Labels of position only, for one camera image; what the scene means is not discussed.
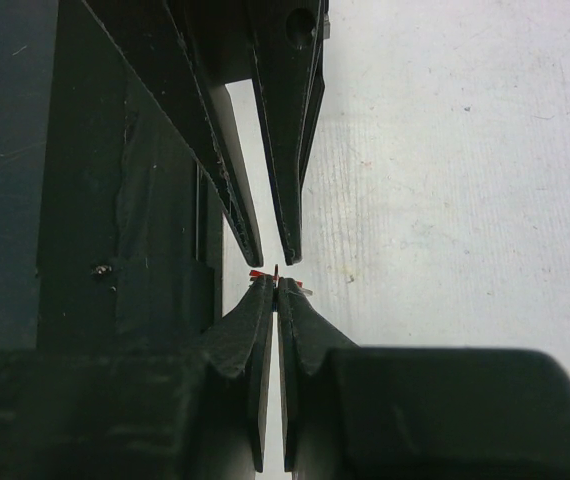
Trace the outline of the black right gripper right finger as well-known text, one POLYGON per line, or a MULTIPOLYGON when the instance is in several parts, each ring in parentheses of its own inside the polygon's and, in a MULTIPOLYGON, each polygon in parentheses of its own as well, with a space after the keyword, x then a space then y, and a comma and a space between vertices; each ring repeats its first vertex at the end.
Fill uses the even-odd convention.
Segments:
POLYGON ((505 348, 360 346, 278 284, 284 468, 296 479, 570 479, 570 378, 505 348))

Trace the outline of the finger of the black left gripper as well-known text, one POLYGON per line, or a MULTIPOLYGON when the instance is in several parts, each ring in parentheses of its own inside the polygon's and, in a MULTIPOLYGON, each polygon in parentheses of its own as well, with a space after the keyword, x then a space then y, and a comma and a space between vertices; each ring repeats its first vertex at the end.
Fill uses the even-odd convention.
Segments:
POLYGON ((188 146, 250 266, 264 263, 231 98, 211 75, 189 1, 89 1, 87 9, 188 146))
POLYGON ((246 1, 249 60, 285 262, 302 258, 302 186, 324 94, 324 1, 246 1))

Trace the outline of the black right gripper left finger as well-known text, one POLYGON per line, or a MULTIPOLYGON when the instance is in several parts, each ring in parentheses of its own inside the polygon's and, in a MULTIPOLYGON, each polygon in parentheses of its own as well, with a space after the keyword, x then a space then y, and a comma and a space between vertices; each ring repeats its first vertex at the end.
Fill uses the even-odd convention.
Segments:
POLYGON ((273 287, 168 352, 0 351, 0 479, 252 479, 273 287))

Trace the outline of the red tag key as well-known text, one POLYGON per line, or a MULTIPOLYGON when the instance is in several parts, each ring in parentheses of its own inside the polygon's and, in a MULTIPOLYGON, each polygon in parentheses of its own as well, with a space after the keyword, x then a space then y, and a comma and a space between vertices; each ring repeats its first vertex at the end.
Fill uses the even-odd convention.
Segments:
MULTIPOLYGON (((249 279, 251 282, 256 281, 259 277, 264 277, 264 276, 270 276, 273 280, 274 286, 278 285, 278 282, 280 280, 280 275, 279 275, 279 267, 278 265, 275 265, 274 270, 271 273, 266 273, 260 270, 256 270, 256 269, 251 269, 249 271, 249 279)), ((304 295, 306 296, 312 296, 313 295, 313 291, 306 288, 303 284, 302 281, 299 280, 295 280, 294 283, 297 285, 297 287, 303 292, 304 295)))

